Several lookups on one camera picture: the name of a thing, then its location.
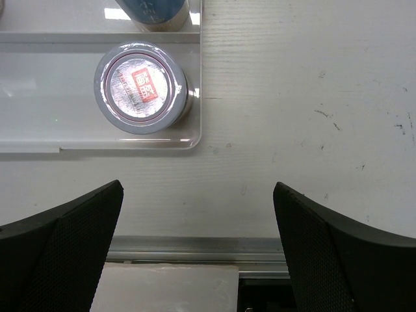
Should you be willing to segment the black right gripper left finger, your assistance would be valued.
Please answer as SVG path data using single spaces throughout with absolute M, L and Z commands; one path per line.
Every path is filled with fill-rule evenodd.
M 1 226 L 2 311 L 89 311 L 120 215 L 111 181 Z

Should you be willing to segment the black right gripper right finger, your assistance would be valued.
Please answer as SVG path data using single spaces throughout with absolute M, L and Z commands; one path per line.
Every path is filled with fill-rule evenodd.
M 414 311 L 415 239 L 337 213 L 282 182 L 273 202 L 299 311 Z

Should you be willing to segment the short white-lid jar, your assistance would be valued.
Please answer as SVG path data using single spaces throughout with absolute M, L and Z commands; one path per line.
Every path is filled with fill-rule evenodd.
M 192 108 L 193 87 L 174 58 L 149 42 L 127 42 L 99 61 L 94 75 L 97 105 L 108 121 L 134 135 L 169 128 Z

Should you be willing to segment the tall silver-lid jar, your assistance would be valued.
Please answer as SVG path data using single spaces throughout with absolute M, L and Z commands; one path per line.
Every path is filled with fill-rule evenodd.
M 151 32 L 177 32 L 190 12 L 186 0 L 121 0 L 120 8 L 138 26 Z

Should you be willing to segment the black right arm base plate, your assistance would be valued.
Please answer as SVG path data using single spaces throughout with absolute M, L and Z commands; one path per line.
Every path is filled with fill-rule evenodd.
M 298 311 L 290 279 L 239 279 L 237 311 Z

